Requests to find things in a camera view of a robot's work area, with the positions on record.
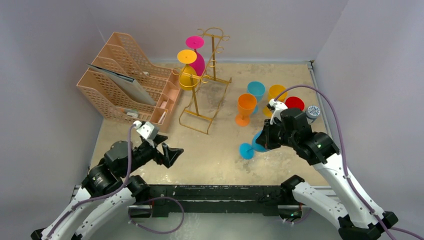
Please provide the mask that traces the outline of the blue wine glass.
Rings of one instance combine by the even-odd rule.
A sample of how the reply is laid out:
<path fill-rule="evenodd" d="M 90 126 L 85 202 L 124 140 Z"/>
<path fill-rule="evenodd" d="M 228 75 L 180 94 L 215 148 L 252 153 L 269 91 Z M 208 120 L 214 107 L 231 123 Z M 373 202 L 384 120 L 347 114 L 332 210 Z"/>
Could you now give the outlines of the blue wine glass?
<path fill-rule="evenodd" d="M 256 114 L 259 110 L 259 103 L 262 100 L 266 92 L 266 87 L 259 81 L 251 81 L 247 85 L 247 93 L 253 95 L 256 99 L 256 106 L 253 110 L 253 114 Z"/>
<path fill-rule="evenodd" d="M 266 148 L 264 148 L 262 145 L 256 143 L 257 138 L 260 136 L 261 132 L 257 132 L 251 143 L 242 143 L 239 146 L 239 154 L 240 156 L 245 159 L 245 160 L 250 160 L 255 156 L 255 153 L 265 153 L 268 150 Z"/>

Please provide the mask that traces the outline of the orange wine glass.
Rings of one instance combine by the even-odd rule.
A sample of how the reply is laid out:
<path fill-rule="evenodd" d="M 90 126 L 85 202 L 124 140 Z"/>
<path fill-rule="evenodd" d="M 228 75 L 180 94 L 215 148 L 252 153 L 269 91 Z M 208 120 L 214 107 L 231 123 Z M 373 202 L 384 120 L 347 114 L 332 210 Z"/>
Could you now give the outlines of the orange wine glass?
<path fill-rule="evenodd" d="M 250 93 L 241 94 L 237 99 L 238 114 L 235 117 L 235 122 L 238 126 L 246 127 L 251 119 L 250 116 L 257 106 L 257 99 Z"/>

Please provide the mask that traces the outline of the red wine glass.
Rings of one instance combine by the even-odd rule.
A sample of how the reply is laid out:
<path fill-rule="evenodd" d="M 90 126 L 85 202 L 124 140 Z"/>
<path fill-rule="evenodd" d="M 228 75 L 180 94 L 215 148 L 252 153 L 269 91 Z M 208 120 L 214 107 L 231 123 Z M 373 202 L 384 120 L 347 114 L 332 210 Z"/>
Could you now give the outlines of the red wine glass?
<path fill-rule="evenodd" d="M 285 100 L 285 105 L 289 108 L 289 109 L 299 109 L 301 111 L 303 111 L 305 109 L 305 103 L 304 101 L 297 97 L 297 96 L 290 96 Z"/>

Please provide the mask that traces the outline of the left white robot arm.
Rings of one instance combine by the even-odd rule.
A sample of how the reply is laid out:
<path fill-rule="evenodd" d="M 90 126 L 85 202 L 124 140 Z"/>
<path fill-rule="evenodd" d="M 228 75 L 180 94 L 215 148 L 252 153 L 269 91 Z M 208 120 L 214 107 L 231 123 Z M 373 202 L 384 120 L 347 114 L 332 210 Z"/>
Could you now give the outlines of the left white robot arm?
<path fill-rule="evenodd" d="M 132 147 L 129 140 L 117 141 L 81 182 L 72 200 L 49 226 L 34 230 L 33 240 L 87 240 L 114 215 L 136 203 L 151 200 L 151 187 L 131 173 L 149 161 L 170 168 L 184 152 L 169 147 L 167 136 L 157 135 Z"/>

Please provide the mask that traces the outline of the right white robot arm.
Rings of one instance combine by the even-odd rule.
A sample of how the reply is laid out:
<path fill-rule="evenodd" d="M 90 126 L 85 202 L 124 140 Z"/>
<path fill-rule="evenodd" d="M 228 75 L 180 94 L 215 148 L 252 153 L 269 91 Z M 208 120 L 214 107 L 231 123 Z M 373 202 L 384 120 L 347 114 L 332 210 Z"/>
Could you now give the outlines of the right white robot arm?
<path fill-rule="evenodd" d="M 344 172 L 343 157 L 332 138 L 312 131 L 304 112 L 281 110 L 265 119 L 256 143 L 267 150 L 291 147 L 330 185 L 338 201 L 318 192 L 298 175 L 281 184 L 280 196 L 288 204 L 305 204 L 332 223 L 343 240 L 377 240 L 398 221 L 394 212 L 383 210 L 364 191 L 350 171 Z"/>

